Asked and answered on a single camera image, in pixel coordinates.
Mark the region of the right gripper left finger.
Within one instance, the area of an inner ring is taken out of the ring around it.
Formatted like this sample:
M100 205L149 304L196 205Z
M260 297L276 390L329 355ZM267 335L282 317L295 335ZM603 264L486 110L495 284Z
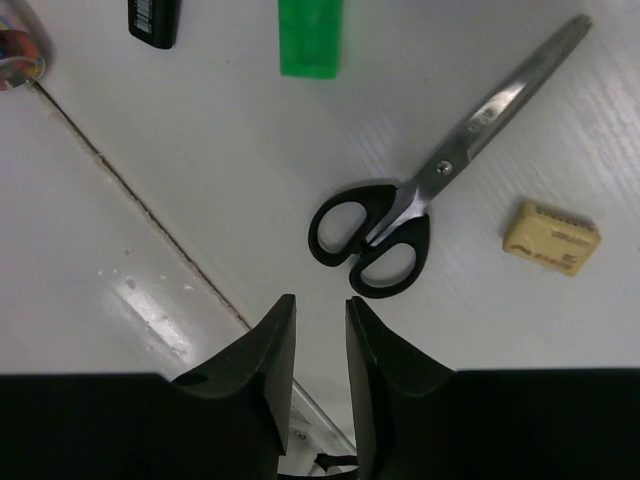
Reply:
M296 300L195 368L1 379L5 479L273 479L291 410Z

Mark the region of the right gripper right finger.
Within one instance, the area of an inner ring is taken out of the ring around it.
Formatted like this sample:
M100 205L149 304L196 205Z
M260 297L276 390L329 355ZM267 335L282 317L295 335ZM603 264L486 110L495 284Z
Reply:
M453 370L346 303L364 479L635 479L639 372Z

